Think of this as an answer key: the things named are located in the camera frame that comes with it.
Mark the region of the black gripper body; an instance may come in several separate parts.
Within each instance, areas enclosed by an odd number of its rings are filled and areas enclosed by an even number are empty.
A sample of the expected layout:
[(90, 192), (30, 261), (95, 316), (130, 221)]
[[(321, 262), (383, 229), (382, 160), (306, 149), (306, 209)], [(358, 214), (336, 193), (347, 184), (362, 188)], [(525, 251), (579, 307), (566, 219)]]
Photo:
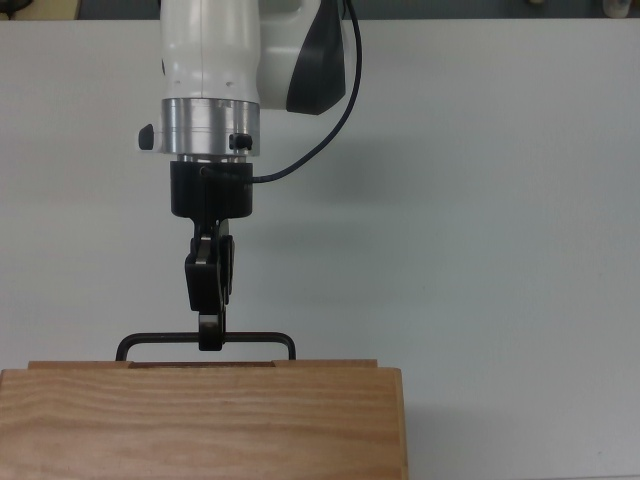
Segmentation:
[(170, 163), (171, 212), (188, 218), (196, 230), (253, 212), (250, 163)]

